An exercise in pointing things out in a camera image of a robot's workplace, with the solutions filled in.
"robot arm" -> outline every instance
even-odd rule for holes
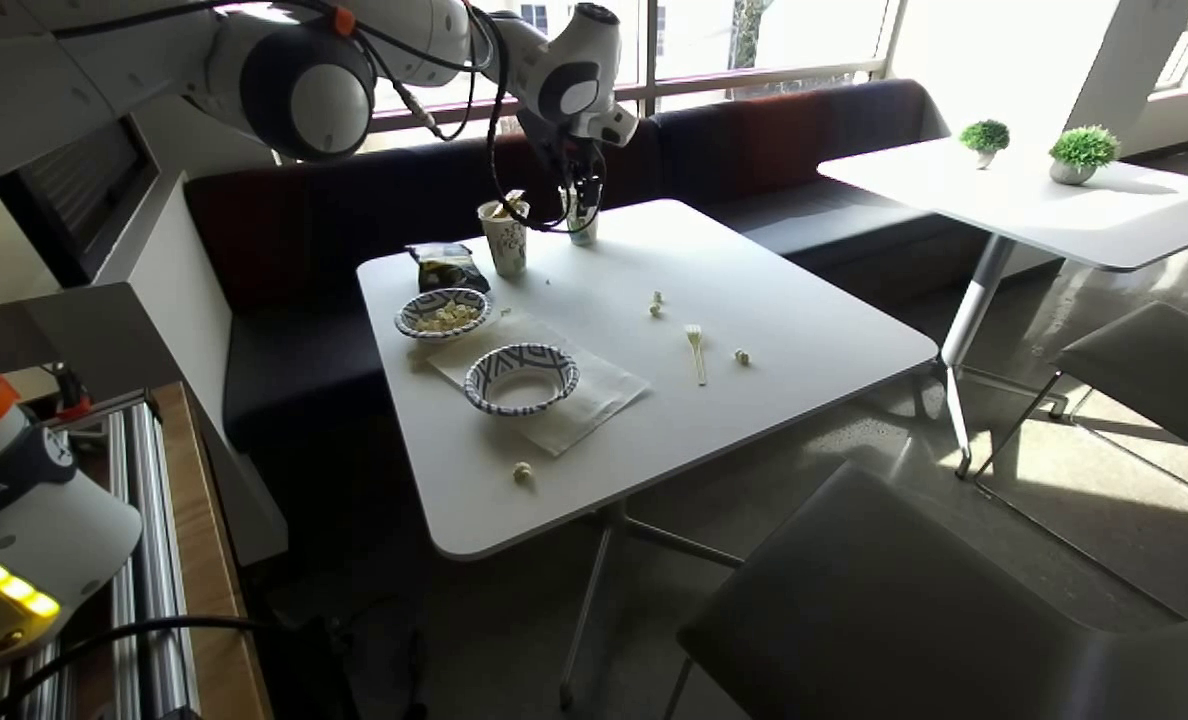
[[[526,130],[579,145],[637,132],[610,100],[621,38],[598,4],[579,4],[551,45],[465,0],[289,7],[0,0],[0,176],[152,97],[186,97],[284,156],[331,160],[368,137],[376,80],[434,87],[471,70],[521,100]]]

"gray chair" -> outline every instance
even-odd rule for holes
[[[1188,313],[1170,305],[1149,305],[1067,346],[1057,360],[1053,380],[1001,435],[996,454],[1020,433],[1020,426],[1048,399],[1048,391],[1063,377],[1082,380],[1088,390],[1137,409],[1188,445]]]
[[[1088,627],[857,469],[678,643],[754,720],[1188,720],[1188,625]]]

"potted plant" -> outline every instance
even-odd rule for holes
[[[993,156],[1007,148],[1007,130],[1001,122],[975,122],[961,132],[961,145],[979,153],[979,171],[984,171]]]
[[[1105,123],[1067,130],[1048,156],[1057,186],[1082,186],[1097,169],[1121,156],[1121,139]]]

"white table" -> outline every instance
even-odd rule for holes
[[[1063,188],[1048,179],[1048,156],[1001,153],[979,171],[956,139],[845,156],[820,171],[993,231],[940,350],[961,471],[971,459],[956,371],[1015,245],[1100,270],[1138,270],[1188,248],[1188,176],[1176,171],[1107,165],[1082,188]]]
[[[935,360],[926,335],[675,199],[604,211],[596,248],[531,231],[521,284],[493,274],[484,240],[468,248],[493,281],[496,308],[562,328],[566,346],[643,377],[652,391],[551,459],[508,433],[508,421],[480,417],[394,333],[394,308],[415,297],[415,264],[409,256],[359,264],[426,533],[456,560],[610,507],[671,471]],[[709,390],[690,371],[686,326],[709,335]],[[531,487],[512,480],[515,459],[537,469]]]

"patterned bowl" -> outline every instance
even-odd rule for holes
[[[503,346],[468,367],[468,399],[488,417],[537,417],[579,386],[579,366],[551,346]]]
[[[413,340],[450,340],[484,326],[488,297],[475,290],[433,290],[409,302],[394,328]]]

